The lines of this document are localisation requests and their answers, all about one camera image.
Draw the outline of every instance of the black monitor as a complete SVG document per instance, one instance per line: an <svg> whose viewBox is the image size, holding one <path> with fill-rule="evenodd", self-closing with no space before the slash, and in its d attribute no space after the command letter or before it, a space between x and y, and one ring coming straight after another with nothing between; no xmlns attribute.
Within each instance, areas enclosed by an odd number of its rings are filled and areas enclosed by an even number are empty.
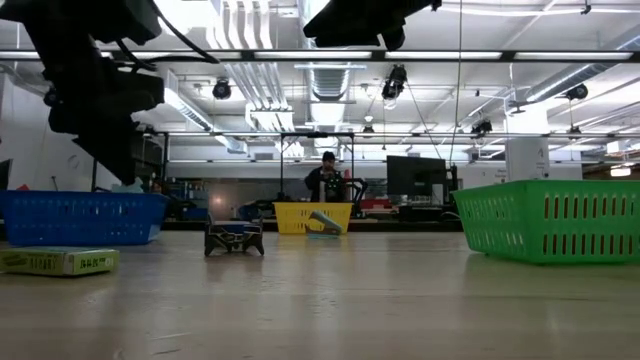
<svg viewBox="0 0 640 360"><path fill-rule="evenodd" d="M9 174L11 173L12 160L0 162L0 190L9 189Z"/></svg>
<svg viewBox="0 0 640 360"><path fill-rule="evenodd" d="M387 194L431 196L434 184L447 183L442 159L387 156Z"/></svg>

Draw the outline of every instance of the yellow basket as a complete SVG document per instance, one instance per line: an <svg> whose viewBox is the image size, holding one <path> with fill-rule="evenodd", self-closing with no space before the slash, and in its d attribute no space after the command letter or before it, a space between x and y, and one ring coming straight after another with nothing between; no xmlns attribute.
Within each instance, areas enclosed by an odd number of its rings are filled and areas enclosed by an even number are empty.
<svg viewBox="0 0 640 360"><path fill-rule="evenodd" d="M309 220L309 216L315 210L327 215L331 220L342 226L342 233L347 232L349 218L351 217L350 203L274 203L276 207L276 219L278 220L278 232L280 234L304 234L305 225L312 230L320 231L323 225L316 220Z"/></svg>

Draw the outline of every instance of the cardboard box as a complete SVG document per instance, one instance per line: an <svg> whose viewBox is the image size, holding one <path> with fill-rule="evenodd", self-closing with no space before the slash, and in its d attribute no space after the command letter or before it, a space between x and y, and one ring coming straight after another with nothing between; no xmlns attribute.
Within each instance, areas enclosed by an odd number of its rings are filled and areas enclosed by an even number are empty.
<svg viewBox="0 0 640 360"><path fill-rule="evenodd" d="M23 247L0 250L0 271L49 276L78 276L112 271L120 253L111 249Z"/></svg>

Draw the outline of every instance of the wire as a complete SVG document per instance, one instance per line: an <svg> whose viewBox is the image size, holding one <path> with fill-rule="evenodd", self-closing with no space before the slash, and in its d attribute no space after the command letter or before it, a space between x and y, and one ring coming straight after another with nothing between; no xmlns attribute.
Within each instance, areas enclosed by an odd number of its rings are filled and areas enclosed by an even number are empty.
<svg viewBox="0 0 640 360"><path fill-rule="evenodd" d="M449 151L449 166L453 165L453 146L456 144L456 133L458 132L458 115L460 112L460 80L462 78L462 0L460 1L460 18L458 24L458 86L456 88L456 112L453 118L453 138L451 139L451 150Z"/></svg>
<svg viewBox="0 0 640 360"><path fill-rule="evenodd" d="M124 53L124 55L131 60L134 64L135 64L135 68L137 69L145 69L148 71L156 71L157 68L149 63L146 63L140 59L138 59L132 52L131 50L129 50L129 48L127 47L127 45L124 44L124 42L122 40L116 40L116 44L118 45L118 47L120 48L120 50Z"/></svg>
<svg viewBox="0 0 640 360"><path fill-rule="evenodd" d="M167 56L159 56L155 58L151 58L146 61L147 64L155 64L159 62L203 62L207 64L219 64L219 62L212 62L208 59L201 58L199 56L190 56L190 55L167 55ZM131 72L137 72L140 70L136 64L132 64Z"/></svg>
<svg viewBox="0 0 640 360"><path fill-rule="evenodd" d="M180 41L182 41L185 45L190 47L191 50L193 50L196 53L198 53L198 55L200 55L203 58L205 58L211 64L219 64L220 63L220 60L218 60L215 57L209 55L206 51L202 50L200 47L198 47L198 45L194 44L191 40L189 40L186 36L184 36L180 31L178 31L178 29L176 29L169 22L169 20L164 16L162 11L160 11L160 8L158 7L158 5L155 3L154 0L147 0L147 2L149 3L149 5L151 5L151 9L156 13L156 15L162 20L162 22L165 23L165 25L167 25L169 30L171 30L171 32L174 33L175 36L178 39L180 39Z"/></svg>
<svg viewBox="0 0 640 360"><path fill-rule="evenodd" d="M387 150L387 111L384 108L384 99L382 99L382 150Z"/></svg>
<svg viewBox="0 0 640 360"><path fill-rule="evenodd" d="M426 121L424 121L424 117L422 116L422 112L420 111L420 106L418 106L418 102L416 101L416 97L413 95L413 90L411 89L411 84L409 84L409 79L407 79L407 89L409 89L409 94L411 94L411 98L413 99L413 104L416 106L416 110L418 111L418 116L420 116L420 121L422 121L422 125L424 126L424 132L426 132L427 135L429 135L429 141L431 141L431 145L433 145L433 148L436 150L436 154L438 154L438 158L442 159L442 156L440 156L440 151L438 151L438 146L433 141L433 137L431 136L431 132L427 127L427 123Z"/></svg>

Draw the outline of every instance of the black bracket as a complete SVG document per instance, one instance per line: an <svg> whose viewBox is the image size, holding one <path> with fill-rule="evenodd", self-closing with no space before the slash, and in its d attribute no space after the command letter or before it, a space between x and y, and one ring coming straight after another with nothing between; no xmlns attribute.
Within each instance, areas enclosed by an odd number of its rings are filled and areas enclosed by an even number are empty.
<svg viewBox="0 0 640 360"><path fill-rule="evenodd" d="M580 13L580 15L587 15L591 12L591 0L584 0L584 10Z"/></svg>

